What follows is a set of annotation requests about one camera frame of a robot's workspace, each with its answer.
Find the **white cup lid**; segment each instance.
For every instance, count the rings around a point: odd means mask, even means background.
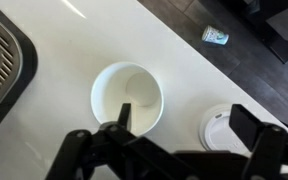
[[[229,126],[231,105],[219,105],[204,115],[200,126],[200,139],[207,150],[227,150],[246,154],[248,149]]]

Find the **dark floor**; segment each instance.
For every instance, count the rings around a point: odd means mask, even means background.
[[[288,124],[288,63],[283,65],[217,0],[139,0],[276,118]],[[288,40],[288,10],[271,18]],[[204,43],[207,25],[230,34],[225,46]]]

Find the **drip tray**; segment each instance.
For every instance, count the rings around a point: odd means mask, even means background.
[[[0,11],[0,122],[33,79],[36,69],[33,43]]]

